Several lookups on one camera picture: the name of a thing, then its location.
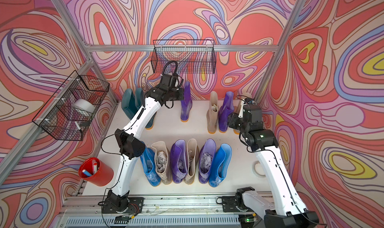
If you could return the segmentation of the beige boot front right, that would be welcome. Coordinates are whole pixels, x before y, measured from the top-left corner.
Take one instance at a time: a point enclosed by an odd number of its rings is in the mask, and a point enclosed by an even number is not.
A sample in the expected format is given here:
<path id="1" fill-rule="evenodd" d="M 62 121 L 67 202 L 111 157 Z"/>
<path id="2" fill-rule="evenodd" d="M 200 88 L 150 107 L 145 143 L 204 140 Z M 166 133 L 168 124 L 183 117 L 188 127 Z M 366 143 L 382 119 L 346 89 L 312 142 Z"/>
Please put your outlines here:
<path id="1" fill-rule="evenodd" d="M 184 182 L 188 185 L 192 184 L 195 180 L 199 152 L 197 140 L 194 138 L 190 139 L 186 145 L 187 174 L 184 178 Z"/>

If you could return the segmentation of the blue marker in cup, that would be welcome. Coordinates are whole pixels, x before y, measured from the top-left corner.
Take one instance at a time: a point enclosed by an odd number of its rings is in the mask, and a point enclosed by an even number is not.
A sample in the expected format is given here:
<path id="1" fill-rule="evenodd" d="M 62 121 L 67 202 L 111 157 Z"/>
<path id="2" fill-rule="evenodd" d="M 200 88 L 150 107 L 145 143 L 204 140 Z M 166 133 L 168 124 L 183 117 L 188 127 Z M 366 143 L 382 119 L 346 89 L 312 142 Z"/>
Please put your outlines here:
<path id="1" fill-rule="evenodd" d="M 82 170 L 82 173 L 86 176 L 86 177 L 91 177 L 92 174 L 90 172 L 88 172 L 87 170 L 83 169 Z"/>

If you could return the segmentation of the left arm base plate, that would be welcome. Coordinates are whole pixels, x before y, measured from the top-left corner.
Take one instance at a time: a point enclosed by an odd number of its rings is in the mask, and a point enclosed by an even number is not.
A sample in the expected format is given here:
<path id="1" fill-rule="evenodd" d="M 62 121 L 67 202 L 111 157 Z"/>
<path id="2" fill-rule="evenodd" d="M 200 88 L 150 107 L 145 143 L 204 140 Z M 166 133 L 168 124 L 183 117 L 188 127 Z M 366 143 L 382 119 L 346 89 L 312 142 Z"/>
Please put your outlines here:
<path id="1" fill-rule="evenodd" d="M 106 198 L 102 205 L 103 214 L 137 215 L 142 212 L 144 197 Z"/>

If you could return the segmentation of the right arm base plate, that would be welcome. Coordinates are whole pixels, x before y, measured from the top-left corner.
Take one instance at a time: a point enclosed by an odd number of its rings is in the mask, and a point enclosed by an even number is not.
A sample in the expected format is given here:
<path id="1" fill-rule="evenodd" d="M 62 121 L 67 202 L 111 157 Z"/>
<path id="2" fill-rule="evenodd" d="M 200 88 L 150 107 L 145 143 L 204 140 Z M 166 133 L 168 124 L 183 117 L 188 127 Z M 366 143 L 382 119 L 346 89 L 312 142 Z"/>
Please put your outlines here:
<path id="1" fill-rule="evenodd" d="M 221 197 L 221 204 L 224 213 L 240 212 L 238 209 L 238 202 L 235 196 L 223 196 Z"/>

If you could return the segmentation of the beige boot back right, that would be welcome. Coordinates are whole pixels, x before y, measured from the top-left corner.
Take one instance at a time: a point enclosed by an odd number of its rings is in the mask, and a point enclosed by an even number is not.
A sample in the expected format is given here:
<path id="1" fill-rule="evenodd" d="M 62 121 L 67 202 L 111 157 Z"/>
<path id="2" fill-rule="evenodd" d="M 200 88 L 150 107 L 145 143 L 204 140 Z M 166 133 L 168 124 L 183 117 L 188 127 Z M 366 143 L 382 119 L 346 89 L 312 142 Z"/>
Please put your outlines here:
<path id="1" fill-rule="evenodd" d="M 241 113 L 242 105 L 244 104 L 243 100 L 245 100 L 247 97 L 252 99 L 251 93 L 245 92 L 242 95 L 239 95 L 239 102 L 238 102 L 238 105 L 236 106 L 236 108 L 234 110 L 234 113 L 237 113 L 237 114 Z"/>

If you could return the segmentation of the purple boot front left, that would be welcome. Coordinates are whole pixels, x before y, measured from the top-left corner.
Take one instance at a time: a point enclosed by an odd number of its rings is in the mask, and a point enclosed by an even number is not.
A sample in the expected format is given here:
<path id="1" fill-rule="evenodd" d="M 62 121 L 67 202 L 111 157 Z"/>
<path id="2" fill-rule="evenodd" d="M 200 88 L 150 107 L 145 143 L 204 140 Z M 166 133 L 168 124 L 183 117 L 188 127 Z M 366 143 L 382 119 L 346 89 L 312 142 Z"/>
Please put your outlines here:
<path id="1" fill-rule="evenodd" d="M 183 139 L 177 140 L 170 151 L 171 170 L 173 181 L 179 184 L 186 177 L 187 167 L 186 142 Z"/>

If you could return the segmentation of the dark purple boot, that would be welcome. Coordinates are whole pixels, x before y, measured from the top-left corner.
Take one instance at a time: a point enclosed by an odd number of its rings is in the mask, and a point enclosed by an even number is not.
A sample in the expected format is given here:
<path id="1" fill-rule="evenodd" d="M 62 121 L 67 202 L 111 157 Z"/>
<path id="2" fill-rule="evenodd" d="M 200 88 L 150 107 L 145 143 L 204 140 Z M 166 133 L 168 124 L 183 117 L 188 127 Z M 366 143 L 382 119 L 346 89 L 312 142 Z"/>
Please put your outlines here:
<path id="1" fill-rule="evenodd" d="M 228 116 L 234 111 L 233 97 L 232 91 L 226 92 L 223 104 L 219 109 L 219 131 L 223 133 L 228 129 Z"/>
<path id="2" fill-rule="evenodd" d="M 192 106 L 193 101 L 191 97 L 191 83 L 187 81 L 184 87 L 184 99 L 181 101 L 181 120 L 183 122 L 188 121 Z"/>

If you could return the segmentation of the white marker in basket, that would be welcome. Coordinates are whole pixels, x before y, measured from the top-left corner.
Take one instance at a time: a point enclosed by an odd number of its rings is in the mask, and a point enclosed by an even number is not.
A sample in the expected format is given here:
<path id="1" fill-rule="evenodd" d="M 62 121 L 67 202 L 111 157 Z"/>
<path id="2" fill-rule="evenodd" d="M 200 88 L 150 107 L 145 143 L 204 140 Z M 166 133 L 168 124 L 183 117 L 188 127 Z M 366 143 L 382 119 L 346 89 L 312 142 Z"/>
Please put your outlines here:
<path id="1" fill-rule="evenodd" d="M 86 133 L 90 124 L 90 121 L 75 121 L 76 128 L 82 133 Z"/>

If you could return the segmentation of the blue boot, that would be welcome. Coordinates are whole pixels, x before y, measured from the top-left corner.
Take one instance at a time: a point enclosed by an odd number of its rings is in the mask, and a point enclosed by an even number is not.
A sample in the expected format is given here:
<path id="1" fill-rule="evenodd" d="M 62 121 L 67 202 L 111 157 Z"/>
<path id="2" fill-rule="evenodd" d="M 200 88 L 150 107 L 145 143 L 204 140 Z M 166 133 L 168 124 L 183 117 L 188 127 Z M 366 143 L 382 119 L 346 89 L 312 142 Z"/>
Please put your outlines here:
<path id="1" fill-rule="evenodd" d="M 153 187 L 161 183 L 161 178 L 156 173 L 155 153 L 150 148 L 145 148 L 144 152 L 140 155 L 143 171 L 145 176 Z"/>
<path id="2" fill-rule="evenodd" d="M 217 150 L 209 177 L 209 185 L 217 187 L 226 178 L 229 164 L 232 158 L 232 147 L 223 143 Z"/>

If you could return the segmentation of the blue boot front left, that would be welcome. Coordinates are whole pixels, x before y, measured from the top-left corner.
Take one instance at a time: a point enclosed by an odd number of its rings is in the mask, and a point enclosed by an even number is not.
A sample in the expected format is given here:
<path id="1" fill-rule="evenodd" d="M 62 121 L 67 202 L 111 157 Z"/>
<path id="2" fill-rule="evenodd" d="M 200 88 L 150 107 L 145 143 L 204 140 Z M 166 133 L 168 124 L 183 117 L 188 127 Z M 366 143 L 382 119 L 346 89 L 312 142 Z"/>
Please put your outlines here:
<path id="1" fill-rule="evenodd" d="M 140 155 L 143 171 L 145 176 L 153 187 L 161 183 L 161 178 L 156 173 L 155 153 L 150 148 L 145 148 L 144 152 Z"/>

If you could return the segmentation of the beige boot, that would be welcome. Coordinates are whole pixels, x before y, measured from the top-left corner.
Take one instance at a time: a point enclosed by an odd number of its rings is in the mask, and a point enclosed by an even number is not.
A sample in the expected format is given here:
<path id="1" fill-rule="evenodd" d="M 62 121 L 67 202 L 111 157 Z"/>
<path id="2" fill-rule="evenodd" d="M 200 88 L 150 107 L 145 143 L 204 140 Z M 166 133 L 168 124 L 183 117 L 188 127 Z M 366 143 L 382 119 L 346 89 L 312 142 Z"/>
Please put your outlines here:
<path id="1" fill-rule="evenodd" d="M 151 145 L 155 152 L 155 168 L 157 175 L 163 184 L 169 185 L 172 182 L 172 171 L 170 163 L 170 152 L 164 141 L 155 142 Z"/>
<path id="2" fill-rule="evenodd" d="M 192 184 L 195 180 L 199 152 L 197 140 L 194 138 L 190 139 L 186 145 L 187 174 L 184 178 L 184 182 L 188 185 Z"/>
<path id="3" fill-rule="evenodd" d="M 210 134 L 215 134 L 217 130 L 218 113 L 218 95 L 215 91 L 212 91 L 207 111 L 207 130 Z"/>
<path id="4" fill-rule="evenodd" d="M 236 108 L 234 110 L 234 113 L 237 113 L 237 114 L 241 113 L 242 105 L 244 104 L 243 100 L 245 100 L 247 97 L 252 99 L 251 93 L 245 92 L 242 95 L 239 95 L 239 102 L 238 102 L 238 105 L 236 106 Z"/>

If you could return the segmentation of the purple boot front right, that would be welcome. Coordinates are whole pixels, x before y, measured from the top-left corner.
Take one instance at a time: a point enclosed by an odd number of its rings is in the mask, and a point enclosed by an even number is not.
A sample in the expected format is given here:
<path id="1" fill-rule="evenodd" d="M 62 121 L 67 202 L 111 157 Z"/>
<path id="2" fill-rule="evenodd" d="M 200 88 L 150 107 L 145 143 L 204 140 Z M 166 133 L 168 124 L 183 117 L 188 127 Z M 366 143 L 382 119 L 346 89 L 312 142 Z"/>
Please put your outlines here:
<path id="1" fill-rule="evenodd" d="M 216 153 L 216 142 L 208 139 L 200 151 L 199 157 L 199 182 L 206 184 L 211 174 L 212 163 Z"/>

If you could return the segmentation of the white marker in cup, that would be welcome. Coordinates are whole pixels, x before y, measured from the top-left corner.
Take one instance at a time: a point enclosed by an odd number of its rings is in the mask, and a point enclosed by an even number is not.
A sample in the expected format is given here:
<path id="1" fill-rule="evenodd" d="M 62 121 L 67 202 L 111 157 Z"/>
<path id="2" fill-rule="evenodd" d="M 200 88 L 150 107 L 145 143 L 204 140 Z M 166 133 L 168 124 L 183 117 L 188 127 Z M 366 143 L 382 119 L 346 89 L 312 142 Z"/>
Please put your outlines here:
<path id="1" fill-rule="evenodd" d="M 93 161 L 92 168 L 93 168 L 93 174 L 95 175 L 98 171 L 98 163 L 96 161 Z"/>

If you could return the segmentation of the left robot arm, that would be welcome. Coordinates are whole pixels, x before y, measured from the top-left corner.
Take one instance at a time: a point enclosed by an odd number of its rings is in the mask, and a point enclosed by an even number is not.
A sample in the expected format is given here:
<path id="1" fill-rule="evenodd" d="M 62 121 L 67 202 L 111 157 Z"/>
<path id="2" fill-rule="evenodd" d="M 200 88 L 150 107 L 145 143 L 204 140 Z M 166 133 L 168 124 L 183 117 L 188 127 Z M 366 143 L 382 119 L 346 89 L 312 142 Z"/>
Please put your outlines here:
<path id="1" fill-rule="evenodd" d="M 121 159 L 116 180 L 111 188 L 116 196 L 128 195 L 130 182 L 138 158 L 145 151 L 146 145 L 141 141 L 141 135 L 150 119 L 168 101 L 184 99 L 184 88 L 161 89 L 159 86 L 151 88 L 143 95 L 142 106 L 133 119 L 121 130 L 114 133 L 120 148 Z"/>

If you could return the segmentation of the tape roll on table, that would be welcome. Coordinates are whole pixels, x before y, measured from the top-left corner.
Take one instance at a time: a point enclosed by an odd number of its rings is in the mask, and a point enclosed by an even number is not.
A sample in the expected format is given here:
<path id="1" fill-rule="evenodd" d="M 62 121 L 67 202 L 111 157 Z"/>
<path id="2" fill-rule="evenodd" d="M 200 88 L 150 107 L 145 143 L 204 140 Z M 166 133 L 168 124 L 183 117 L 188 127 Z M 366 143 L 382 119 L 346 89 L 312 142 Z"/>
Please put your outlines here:
<path id="1" fill-rule="evenodd" d="M 266 174 L 264 172 L 264 169 L 260 163 L 260 161 L 255 161 L 252 166 L 253 173 L 259 177 L 259 178 L 265 178 Z"/>

